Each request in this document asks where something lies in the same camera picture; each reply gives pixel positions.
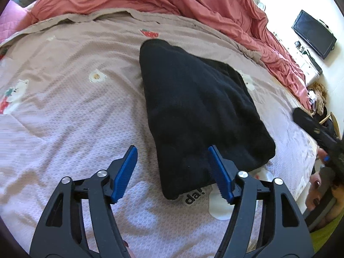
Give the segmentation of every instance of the black cloth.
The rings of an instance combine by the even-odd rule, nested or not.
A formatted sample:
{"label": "black cloth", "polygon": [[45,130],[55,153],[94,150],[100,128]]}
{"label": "black cloth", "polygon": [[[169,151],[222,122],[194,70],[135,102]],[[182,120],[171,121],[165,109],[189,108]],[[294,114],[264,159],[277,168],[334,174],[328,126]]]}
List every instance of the black cloth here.
{"label": "black cloth", "polygon": [[215,183],[207,160],[213,144],[239,170],[275,156],[275,143],[232,67],[157,39],[142,44],[140,66],[167,199]]}

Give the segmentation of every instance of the bed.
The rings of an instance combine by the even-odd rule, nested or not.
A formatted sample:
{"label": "bed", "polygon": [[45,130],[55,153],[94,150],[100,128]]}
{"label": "bed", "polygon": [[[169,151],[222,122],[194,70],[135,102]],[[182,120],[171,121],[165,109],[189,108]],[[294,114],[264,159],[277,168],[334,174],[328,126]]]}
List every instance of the bed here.
{"label": "bed", "polygon": [[[202,187],[192,204],[188,193],[169,201],[161,192],[139,65],[141,44],[157,37],[241,74],[276,144],[275,157],[250,174],[281,177],[296,200],[305,191],[317,146],[291,119],[292,109],[304,104],[272,75],[262,53],[181,15],[133,8],[56,15],[0,46],[0,93],[17,91],[0,107],[0,216],[27,252],[61,178],[90,177],[134,144],[137,165],[112,207],[130,249],[137,258],[214,257],[231,215],[216,185]],[[304,209],[302,201],[299,206]],[[83,208],[96,250],[86,202]],[[248,251],[257,242],[260,213],[258,203]]]}

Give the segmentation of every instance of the person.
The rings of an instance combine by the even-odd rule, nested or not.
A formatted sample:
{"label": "person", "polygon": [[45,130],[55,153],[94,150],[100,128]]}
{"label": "person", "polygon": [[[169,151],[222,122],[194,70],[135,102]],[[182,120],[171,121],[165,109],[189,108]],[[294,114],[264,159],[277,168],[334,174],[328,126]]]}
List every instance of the person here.
{"label": "person", "polygon": [[[323,164],[325,164],[328,159],[326,151],[321,148],[318,150],[318,157]],[[309,182],[311,186],[306,198],[306,206],[309,211],[312,211],[321,200],[321,195],[318,192],[318,187],[321,185],[321,177],[319,172],[311,175]],[[331,186],[331,190],[332,195],[336,198],[337,202],[311,232],[311,238],[315,252],[317,252],[330,238],[344,215],[344,185],[339,179],[335,179]]]}

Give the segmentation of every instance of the television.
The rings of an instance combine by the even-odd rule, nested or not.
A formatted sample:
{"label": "television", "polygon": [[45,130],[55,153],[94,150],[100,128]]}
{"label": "television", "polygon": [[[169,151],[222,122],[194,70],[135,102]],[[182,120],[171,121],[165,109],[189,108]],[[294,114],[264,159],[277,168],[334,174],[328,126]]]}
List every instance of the television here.
{"label": "television", "polygon": [[304,10],[301,10],[292,29],[309,44],[322,59],[325,59],[330,51],[333,50],[334,44],[337,41],[333,34],[323,24]]}

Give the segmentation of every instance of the silver screw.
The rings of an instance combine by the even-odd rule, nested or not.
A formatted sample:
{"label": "silver screw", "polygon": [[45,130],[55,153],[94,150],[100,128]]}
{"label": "silver screw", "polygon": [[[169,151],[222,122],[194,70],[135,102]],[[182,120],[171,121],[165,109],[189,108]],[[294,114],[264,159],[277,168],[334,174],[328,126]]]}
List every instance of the silver screw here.
{"label": "silver screw", "polygon": [[283,184],[283,180],[281,180],[280,178],[275,178],[275,183],[278,185],[282,185]]}
{"label": "silver screw", "polygon": [[248,173],[245,172],[244,170],[241,170],[240,172],[238,172],[238,176],[242,177],[242,178],[247,178],[248,177]]}
{"label": "silver screw", "polygon": [[67,183],[69,183],[71,181],[71,178],[70,177],[64,177],[63,179],[61,179],[61,182],[63,183],[63,184],[67,184]]}
{"label": "silver screw", "polygon": [[100,170],[99,172],[97,172],[98,177],[106,177],[106,175],[107,175],[106,170]]}

